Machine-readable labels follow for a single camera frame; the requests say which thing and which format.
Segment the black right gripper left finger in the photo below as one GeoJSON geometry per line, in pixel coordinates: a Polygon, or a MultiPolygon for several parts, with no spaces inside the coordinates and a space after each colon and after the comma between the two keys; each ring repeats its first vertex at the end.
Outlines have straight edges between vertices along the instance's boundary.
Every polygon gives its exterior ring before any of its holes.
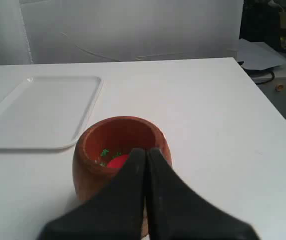
{"type": "Polygon", "coordinates": [[[111,182],[90,200],[48,222],[42,240],[139,240],[146,152],[135,148],[111,182]]]}

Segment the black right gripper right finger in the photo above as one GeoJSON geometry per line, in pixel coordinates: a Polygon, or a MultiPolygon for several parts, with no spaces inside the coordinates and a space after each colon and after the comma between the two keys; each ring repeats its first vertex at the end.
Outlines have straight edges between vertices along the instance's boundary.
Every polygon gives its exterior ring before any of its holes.
{"type": "Polygon", "coordinates": [[[220,210],[188,187],[157,148],[147,152],[146,181],[150,239],[259,239],[250,224],[220,210]]]}

